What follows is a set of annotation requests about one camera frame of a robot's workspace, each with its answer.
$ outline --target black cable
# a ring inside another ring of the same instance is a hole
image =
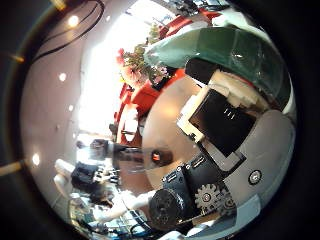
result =
[[[40,58],[43,58],[43,57],[45,57],[47,55],[55,53],[55,52],[65,48],[65,47],[69,46],[71,43],[73,43],[73,42],[77,41],[78,39],[80,39],[81,37],[83,37],[86,33],[88,33],[92,28],[94,28],[97,25],[97,23],[100,21],[100,19],[103,16],[104,9],[105,9],[104,4],[103,4],[103,2],[101,2],[101,0],[87,0],[87,1],[97,2],[99,4],[99,6],[101,7],[101,12],[100,12],[98,18],[96,19],[96,21],[90,27],[88,27],[83,33],[81,33],[79,36],[75,37],[71,41],[69,41],[69,42],[67,42],[67,43],[65,43],[65,44],[63,44],[63,45],[61,45],[59,47],[53,48],[53,49],[51,49],[49,51],[46,51],[46,52],[40,54],[39,56],[37,56],[35,59],[32,60],[31,65],[33,63],[35,63],[36,61],[38,61]]]
[[[204,6],[201,6],[201,8],[204,8],[208,11],[222,11],[227,8],[230,8],[230,6],[229,5],[204,5]]]
[[[94,12],[94,10],[96,10],[97,6],[98,6],[98,4],[96,4],[96,5],[94,6],[94,8],[87,14],[87,16],[85,16],[85,17],[79,22],[79,25],[80,25],[82,22],[84,22],[88,17],[91,16],[91,14]],[[49,42],[50,40],[52,40],[52,39],[54,39],[54,38],[56,38],[56,37],[59,37],[59,36],[65,34],[65,33],[67,33],[67,32],[73,31],[73,30],[74,30],[74,28],[68,28],[67,30],[64,30],[64,31],[62,31],[62,32],[60,32],[60,33],[57,33],[57,34],[55,34],[55,35],[53,35],[53,36],[51,36],[51,37],[48,37],[47,39],[45,39],[45,40],[42,42],[42,44],[45,44],[46,42]]]
[[[133,226],[130,228],[130,233],[131,233],[132,236],[134,236],[133,230],[134,230],[136,227],[140,227],[140,224],[137,223],[137,224],[133,225]]]
[[[146,223],[146,221],[139,215],[137,214],[136,211],[130,211],[131,215],[133,218],[136,219],[137,223],[146,231],[150,231],[151,227]]]

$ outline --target black gear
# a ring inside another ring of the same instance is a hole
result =
[[[220,216],[230,216],[235,213],[236,205],[231,197],[230,192],[222,189],[214,202],[214,208],[217,209]]]
[[[216,210],[220,216],[230,216],[236,210],[230,192],[226,189],[220,190],[214,184],[202,185],[195,194],[195,199],[197,207],[204,213]]]
[[[218,200],[217,195],[220,191],[214,184],[202,185],[195,194],[195,203],[205,213],[214,210],[214,203]]]

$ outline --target round table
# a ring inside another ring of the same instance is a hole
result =
[[[199,152],[194,142],[176,124],[182,107],[199,90],[200,87],[192,78],[182,77],[163,91],[149,112],[143,131],[142,149],[146,173],[154,189],[161,187],[164,175]],[[157,167],[152,162],[151,152],[157,148],[168,148],[172,152],[173,162],[170,165]]]

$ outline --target bolt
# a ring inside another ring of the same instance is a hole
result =
[[[249,176],[249,183],[252,185],[255,185],[258,182],[260,182],[261,177],[262,177],[261,172],[259,170],[254,170]]]

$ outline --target flower bouquet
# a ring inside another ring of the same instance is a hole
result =
[[[159,41],[159,28],[153,24],[146,42],[136,45],[133,52],[126,52],[123,48],[118,50],[116,61],[120,67],[121,77],[132,88],[139,88],[146,81],[156,85],[164,77],[169,77],[166,67],[151,66],[144,61],[145,49],[157,41]]]

